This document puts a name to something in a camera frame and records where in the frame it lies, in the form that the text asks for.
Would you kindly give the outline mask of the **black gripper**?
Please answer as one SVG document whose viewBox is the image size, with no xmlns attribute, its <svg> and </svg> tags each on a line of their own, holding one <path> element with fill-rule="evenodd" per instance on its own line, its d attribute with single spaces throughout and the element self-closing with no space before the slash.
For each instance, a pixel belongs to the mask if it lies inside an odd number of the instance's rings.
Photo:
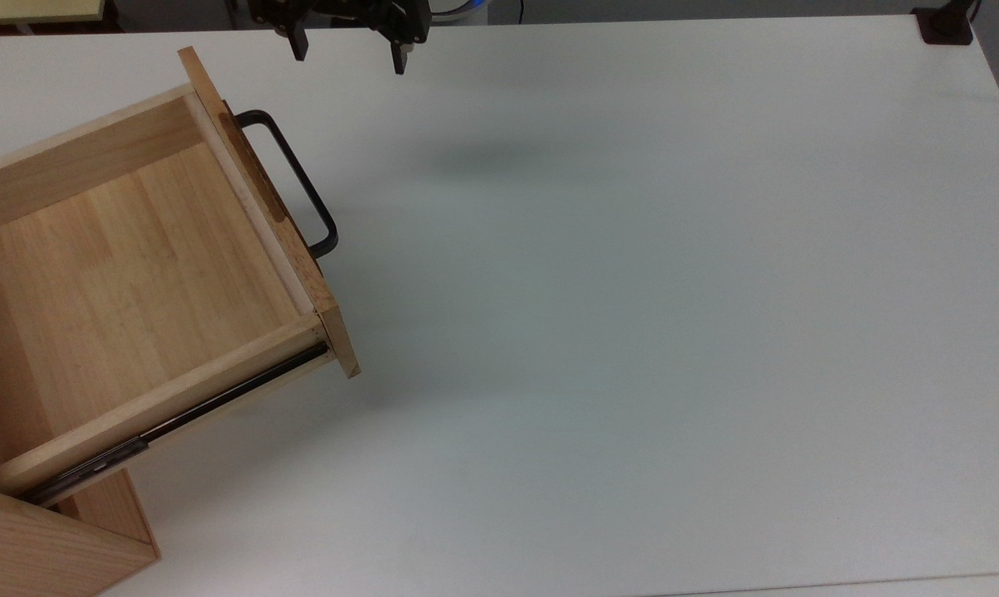
<svg viewBox="0 0 999 597">
<path fill-rule="evenodd" d="M 351 20 L 390 41 L 394 71 L 404 75 L 410 53 L 426 41 L 431 26 L 427 1 L 250 1 L 250 18 L 267 23 L 289 41 L 296 61 L 305 61 L 308 38 L 305 22 L 310 12 Z"/>
</svg>

